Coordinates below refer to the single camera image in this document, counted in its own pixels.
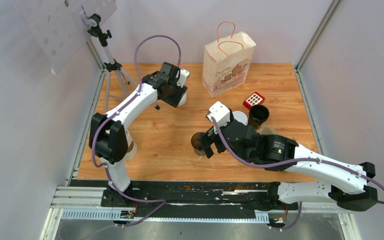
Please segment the white coffee lid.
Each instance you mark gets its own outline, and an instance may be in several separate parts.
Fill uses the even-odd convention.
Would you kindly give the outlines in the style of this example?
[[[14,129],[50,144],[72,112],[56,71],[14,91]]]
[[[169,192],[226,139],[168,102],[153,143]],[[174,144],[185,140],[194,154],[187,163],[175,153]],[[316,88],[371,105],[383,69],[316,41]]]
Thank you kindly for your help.
[[[248,124],[248,117],[244,112],[237,110],[237,111],[233,111],[232,113],[236,121],[244,124],[245,126]]]

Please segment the paper bag with orange handles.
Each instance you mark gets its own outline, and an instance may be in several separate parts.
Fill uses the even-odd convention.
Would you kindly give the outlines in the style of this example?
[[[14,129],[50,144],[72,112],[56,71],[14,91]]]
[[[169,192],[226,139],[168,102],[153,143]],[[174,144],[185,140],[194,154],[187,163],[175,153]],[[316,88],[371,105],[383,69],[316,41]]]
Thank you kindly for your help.
[[[232,24],[231,34],[221,37],[222,24]],[[236,25],[222,21],[216,28],[217,39],[204,46],[202,85],[216,97],[245,83],[256,43],[245,32],[235,32]]]

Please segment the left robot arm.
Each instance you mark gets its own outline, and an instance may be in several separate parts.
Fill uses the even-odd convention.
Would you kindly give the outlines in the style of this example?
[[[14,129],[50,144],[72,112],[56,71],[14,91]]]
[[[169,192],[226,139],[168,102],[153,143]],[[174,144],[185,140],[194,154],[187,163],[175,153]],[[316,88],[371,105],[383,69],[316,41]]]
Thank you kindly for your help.
[[[104,168],[107,189],[101,204],[105,207],[126,207],[133,201],[132,181],[125,162],[137,152],[129,126],[150,105],[161,100],[177,108],[186,99],[185,85],[190,72],[168,62],[159,71],[144,76],[136,89],[115,108],[91,118],[89,147],[96,168]]]

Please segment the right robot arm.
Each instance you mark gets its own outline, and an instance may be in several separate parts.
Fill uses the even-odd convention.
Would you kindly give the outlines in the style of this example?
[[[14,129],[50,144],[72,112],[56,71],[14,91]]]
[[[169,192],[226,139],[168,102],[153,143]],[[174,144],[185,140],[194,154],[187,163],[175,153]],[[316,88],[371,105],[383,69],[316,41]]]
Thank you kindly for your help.
[[[272,182],[265,195],[266,204],[278,209],[298,202],[335,203],[349,211],[364,212],[378,204],[378,191],[369,186],[376,175],[370,162],[353,165],[311,151],[295,140],[278,134],[261,134],[249,125],[233,120],[198,134],[195,142],[207,158],[229,151],[252,168],[273,172],[300,173],[314,182]]]

